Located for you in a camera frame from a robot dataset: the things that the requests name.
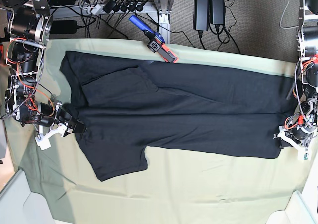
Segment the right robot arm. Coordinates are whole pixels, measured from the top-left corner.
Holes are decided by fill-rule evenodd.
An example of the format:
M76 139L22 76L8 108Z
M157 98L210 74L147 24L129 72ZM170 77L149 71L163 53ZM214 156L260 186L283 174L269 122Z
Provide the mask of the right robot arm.
M53 96L47 103L36 101L53 22L48 0L0 0L0 4L12 10L7 28L10 41L5 53L10 76L5 93L5 115L1 119L12 117L21 126L33 125L39 142L53 134L65 137L83 133L86 126Z

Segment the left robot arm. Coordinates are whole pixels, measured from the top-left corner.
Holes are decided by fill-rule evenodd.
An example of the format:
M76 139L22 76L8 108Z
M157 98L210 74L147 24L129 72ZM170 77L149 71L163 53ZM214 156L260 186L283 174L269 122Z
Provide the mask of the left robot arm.
M280 138L294 147L299 160L310 160L310 143L318 130L318 26L306 25L318 19L318 0L299 0L297 41L299 58L294 84L286 97L297 100L299 111L279 127Z

